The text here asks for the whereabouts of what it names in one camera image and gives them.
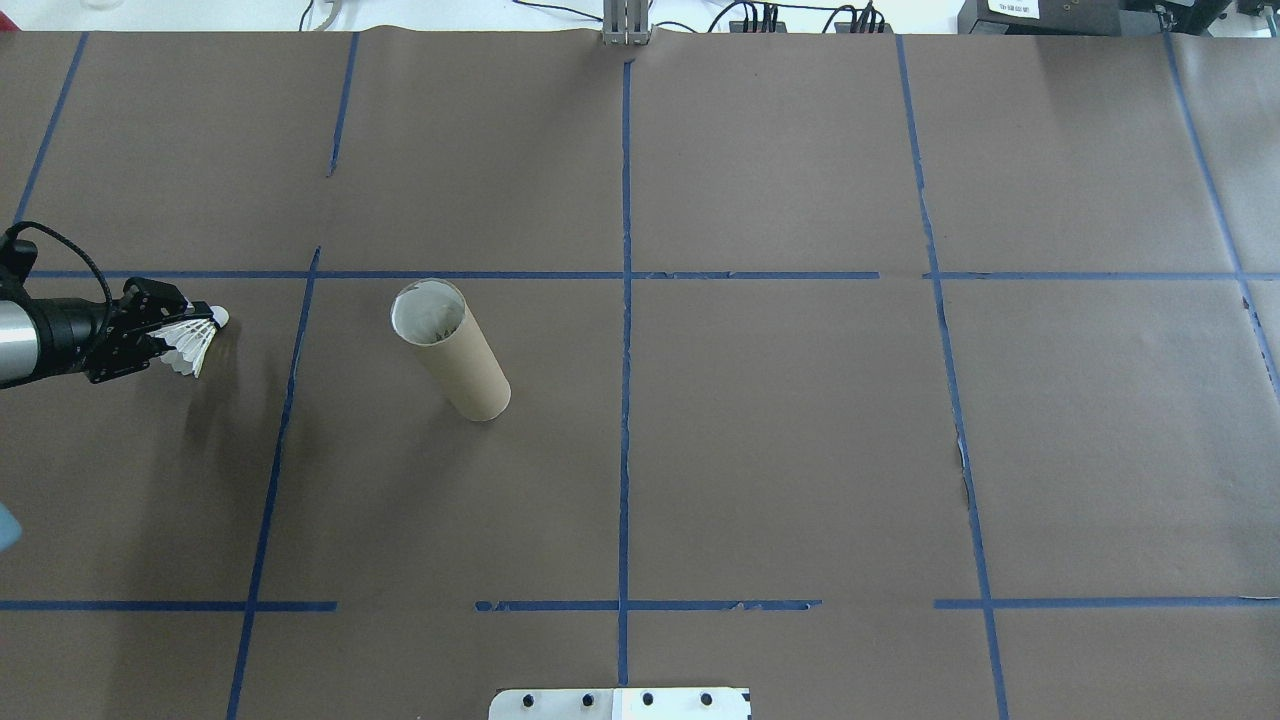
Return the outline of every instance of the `blue tape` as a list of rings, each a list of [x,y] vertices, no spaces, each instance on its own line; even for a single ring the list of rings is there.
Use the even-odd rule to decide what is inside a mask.
[[[943,598],[933,601],[936,610],[1096,610],[1138,607],[1274,607],[1274,597],[1005,597]]]
[[[244,683],[244,664],[248,661],[248,646],[253,637],[253,615],[257,611],[257,593],[262,584],[262,565],[266,561],[266,543],[271,537],[271,518],[275,514],[275,496],[280,486],[280,468],[284,461],[284,438],[289,432],[289,419],[293,413],[293,396],[298,383],[298,360],[302,357],[302,341],[307,333],[307,318],[311,314],[311,296],[316,286],[316,268],[320,264],[320,249],[311,255],[307,269],[307,287],[302,293],[302,313],[298,316],[298,333],[293,338],[293,359],[289,361],[289,379],[284,388],[284,407],[280,411],[280,428],[275,434],[275,455],[271,460],[271,479],[266,486],[266,501],[262,505],[262,524],[257,533],[257,551],[253,555],[253,571],[250,575],[248,600],[244,601],[244,623],[241,626],[239,650],[236,653],[236,671],[232,675],[230,698],[227,702],[227,720],[234,720],[239,710],[241,687]]]
[[[321,279],[494,279],[494,281],[620,281],[608,270],[324,270]]]
[[[618,425],[618,687],[627,687],[631,583],[631,63],[622,64],[622,413]]]
[[[76,70],[79,68],[81,58],[84,56],[86,44],[88,44],[88,33],[82,32],[79,42],[76,44],[76,54],[72,55],[72,64],[67,67],[67,77],[63,78],[63,90],[58,94],[58,102],[54,104],[54,111],[49,117],[49,126],[45,127],[45,137],[40,141],[40,149],[36,151],[36,161],[31,164],[27,186],[22,188],[22,199],[18,200],[18,211],[13,214],[14,223],[20,222],[23,215],[27,214],[27,202],[31,201],[31,195],[36,191],[36,178],[40,177],[40,168],[45,164],[45,155],[49,152],[49,143],[54,140],[54,129],[58,127],[58,120],[63,117],[63,106],[67,105],[67,96],[72,91],[72,81],[76,79]]]
[[[1231,273],[1073,273],[1073,272],[997,272],[997,273],[925,273],[943,281],[1234,281]]]
[[[822,605],[820,600],[627,600],[628,612],[724,612],[759,610],[763,612],[804,612]],[[500,600],[477,602],[476,612],[617,612],[614,600]]]
[[[476,612],[616,612],[616,600],[500,600],[477,602]]]
[[[257,601],[253,612],[337,612],[337,601]]]
[[[329,172],[325,177],[332,178],[338,169],[338,150],[342,147],[342,128],[347,122],[347,101],[351,100],[351,77],[356,73],[356,53],[360,50],[360,33],[351,35],[351,50],[347,51],[347,76],[342,81],[342,100],[338,101],[338,122],[333,127],[333,154],[329,156]]]
[[[303,279],[302,270],[102,270],[108,278]],[[88,270],[32,270],[33,278],[92,278]]]
[[[241,601],[0,600],[5,612],[243,612]]]
[[[0,612],[243,612],[232,600],[0,600]],[[337,602],[260,602],[257,612],[337,612]]]
[[[648,612],[727,612],[730,610],[805,612],[819,605],[822,605],[820,600],[632,600],[631,610]]]
[[[982,542],[982,521],[978,518],[978,493],[974,489],[973,469],[969,464],[969,439],[965,433],[964,410],[960,406],[960,387],[956,380],[955,356],[951,351],[951,331],[947,328],[946,302],[942,296],[942,281],[940,278],[938,251],[933,237],[933,220],[929,218],[929,208],[924,196],[924,161],[920,158],[920,138],[915,126],[915,106],[911,101],[911,81],[906,67],[906,47],[902,36],[895,35],[897,44],[899,74],[902,79],[902,104],[906,108],[906,132],[911,141],[911,161],[915,169],[915,190],[920,205],[920,223],[924,225],[924,237],[929,255],[929,273],[933,278],[933,304],[938,315],[938,332],[942,336],[942,356],[947,370],[947,391],[951,395],[951,416],[956,427],[956,442],[960,446],[963,459],[961,470],[964,473],[965,487],[969,492],[969,530],[973,538],[973,557],[978,566],[978,589],[983,600],[991,598],[991,582],[987,577],[987,551]],[[1009,702],[1005,693],[1005,670],[1000,660],[1000,641],[996,634],[996,614],[991,609],[983,611],[983,620],[987,629],[987,653],[991,659],[991,675],[996,691],[996,710],[1000,720],[1009,720]]]
[[[833,272],[833,273],[771,273],[739,270],[676,270],[672,273],[635,273],[637,281],[876,281],[876,272]]]
[[[1235,273],[1236,282],[1240,286],[1240,296],[1248,305],[1249,323],[1253,325],[1253,337],[1258,342],[1258,350],[1262,351],[1262,363],[1266,365],[1268,379],[1271,380],[1271,392],[1275,393],[1276,400],[1280,401],[1280,373],[1276,372],[1275,356],[1271,354],[1271,343],[1267,341],[1267,332],[1262,328],[1262,320],[1258,319],[1258,305],[1253,301],[1253,292],[1249,290],[1249,283],[1244,277],[1244,268],[1240,264],[1240,254],[1235,247],[1235,236],[1231,234],[1231,227],[1226,222],[1226,213],[1222,211],[1222,199],[1217,192],[1217,183],[1213,182],[1213,174],[1208,170],[1208,160],[1204,158],[1204,147],[1201,145],[1199,132],[1196,129],[1196,122],[1192,119],[1190,105],[1187,104],[1187,94],[1183,91],[1183,76],[1178,69],[1178,56],[1174,53],[1174,41],[1165,32],[1165,55],[1169,58],[1169,73],[1174,79],[1174,94],[1178,96],[1178,109],[1181,111],[1183,123],[1187,124],[1187,135],[1190,136],[1192,150],[1196,152],[1196,163],[1199,165],[1201,176],[1204,178],[1204,187],[1208,188],[1208,196],[1213,205],[1213,217],[1217,218],[1217,225],[1222,231],[1222,241],[1226,243],[1226,254],[1231,259],[1231,270]]]

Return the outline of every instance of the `metal bracket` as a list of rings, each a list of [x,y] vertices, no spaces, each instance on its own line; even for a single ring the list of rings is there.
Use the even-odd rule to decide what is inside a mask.
[[[503,691],[489,720],[750,720],[745,688]]]
[[[649,0],[604,0],[604,44],[648,45]]]

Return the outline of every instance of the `black wire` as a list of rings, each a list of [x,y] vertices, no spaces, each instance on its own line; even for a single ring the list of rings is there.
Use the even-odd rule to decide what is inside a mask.
[[[92,354],[95,350],[97,350],[97,346],[101,345],[102,341],[106,338],[106,328],[110,327],[111,319],[115,316],[115,301],[111,300],[111,287],[109,284],[106,284],[106,277],[102,275],[102,270],[97,269],[97,264],[95,264],[93,259],[88,256],[88,252],[84,252],[83,250],[81,250],[78,245],[76,245],[74,242],[72,242],[70,240],[68,240],[67,237],[64,237],[58,231],[55,231],[55,229],[52,229],[50,227],[42,225],[42,224],[40,224],[40,223],[37,223],[35,220],[22,220],[20,223],[14,223],[13,227],[10,227],[9,229],[4,231],[4,233],[6,236],[9,236],[10,238],[17,240],[18,238],[18,233],[20,233],[22,231],[28,229],[28,228],[33,229],[33,231],[40,231],[40,232],[47,234],[49,237],[56,240],[58,242],[61,242],[72,252],[74,252],[76,255],[78,255],[79,259],[83,260],[84,264],[88,266],[88,270],[91,273],[93,273],[93,278],[97,281],[97,284],[102,288],[102,297],[105,299],[105,302],[106,302],[106,315],[102,318],[102,324],[97,327],[97,332],[93,333],[93,338],[88,342],[88,345],[81,352],[81,356],[76,359],[76,361],[78,363],[79,360],[83,360],[84,357],[88,357],[90,354]]]
[[[716,19],[712,20],[710,27],[707,28],[707,32],[716,32],[716,24],[719,23],[721,19],[723,19],[724,15],[727,15],[728,12],[732,10],[733,6],[736,5],[745,5],[746,8],[750,8],[751,14],[755,15],[755,3],[749,3],[748,0],[733,0],[732,3],[724,5],[724,8],[721,9],[719,14],[716,15]],[[742,10],[742,31],[744,32],[746,31],[746,10]]]
[[[316,0],[311,0],[310,3],[307,3],[307,9],[302,10],[302,17],[298,18],[298,32],[302,32],[302,23],[307,22],[307,14],[311,12],[311,8],[315,6],[316,6]]]
[[[849,10],[854,15],[852,18],[850,18],[849,20],[850,23],[858,20],[858,8],[854,8],[852,5],[841,5],[831,12],[831,15],[827,18],[827,24],[822,26],[822,32],[826,33],[828,29],[831,29],[831,23],[836,22],[836,15],[844,13],[845,10]]]
[[[876,4],[872,0],[867,0],[867,6],[863,8],[863,17],[858,20],[858,32],[865,33],[870,29],[870,23],[876,22]]]
[[[604,18],[595,17],[590,13],[584,13],[582,10],[575,10],[573,8],[566,8],[564,5],[545,5],[543,3],[530,3],[529,0],[511,0],[517,5],[525,5],[526,8],[547,8],[548,10],[564,10],[566,13],[573,13],[575,15],[582,15],[589,20],[595,20],[603,23]]]
[[[662,27],[662,26],[676,26],[676,27],[682,27],[682,28],[687,29],[689,32],[694,32],[694,33],[698,32],[696,29],[686,26],[685,23],[677,23],[676,20],[662,20],[660,23],[654,23],[653,27]]]

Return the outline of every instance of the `electrical cord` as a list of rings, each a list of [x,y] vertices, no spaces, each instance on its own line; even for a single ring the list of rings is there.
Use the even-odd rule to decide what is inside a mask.
[[[724,5],[724,8],[721,9],[719,14],[716,15],[716,19],[712,20],[710,27],[707,28],[707,32],[716,32],[716,26],[719,24],[719,22],[724,18],[724,15],[727,15],[728,12],[736,8],[737,5],[744,5],[745,8],[750,9],[751,24],[756,24],[760,22],[760,17],[756,14],[755,3],[749,3],[748,0],[733,0],[732,3]],[[746,18],[748,18],[746,10],[742,10],[744,29],[746,29]]]
[[[515,3],[516,5],[524,5],[526,8],[545,8],[548,10],[564,10],[566,13],[573,13],[575,15],[582,15],[584,18],[586,18],[589,20],[595,20],[598,23],[603,23],[604,22],[604,18],[593,15],[590,13],[584,13],[582,10],[575,10],[573,8],[566,8],[564,5],[547,5],[547,4],[543,4],[543,3],[530,3],[529,0],[511,0],[511,1]]]
[[[689,32],[692,32],[692,33],[695,33],[695,35],[698,33],[698,31],[696,31],[696,29],[694,29],[694,28],[691,28],[691,27],[686,26],[685,23],[677,23],[676,20],[662,20],[660,23],[654,23],[654,26],[653,26],[653,27],[662,27],[662,26],[675,26],[675,27],[682,27],[682,28],[687,29]]]
[[[827,18],[827,24],[822,26],[822,32],[826,33],[828,29],[831,29],[831,23],[836,22],[836,15],[846,10],[852,15],[849,19],[849,22],[850,23],[858,22],[858,8],[854,8],[852,5],[841,5],[831,12],[831,15]]]
[[[106,284],[106,277],[102,274],[102,270],[97,269],[97,264],[88,256],[88,252],[84,252],[78,245],[47,225],[42,225],[35,220],[22,220],[20,223],[14,223],[13,227],[4,231],[4,234],[10,240],[18,240],[18,234],[24,229],[40,231],[65,245],[68,250],[78,255],[79,259],[84,261],[84,265],[88,266],[88,272],[93,273],[93,279],[96,279],[97,284],[102,288],[102,297],[106,304],[106,315],[102,318],[102,324],[97,327],[97,332],[93,333],[93,338],[81,351],[79,357],[76,359],[76,361],[79,363],[92,355],[92,352],[97,350],[97,346],[106,340],[106,328],[111,325],[111,319],[115,318],[115,301],[111,300],[111,286]]]
[[[307,15],[311,14],[311,9],[316,6],[316,0],[307,3],[307,9],[302,10],[302,17],[298,18],[298,32],[302,32],[302,24],[307,22]]]

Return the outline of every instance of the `metal cylinder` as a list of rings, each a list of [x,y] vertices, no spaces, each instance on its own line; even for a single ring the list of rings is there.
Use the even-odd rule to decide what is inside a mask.
[[[38,360],[36,324],[17,302],[0,300],[0,383],[31,375]]]

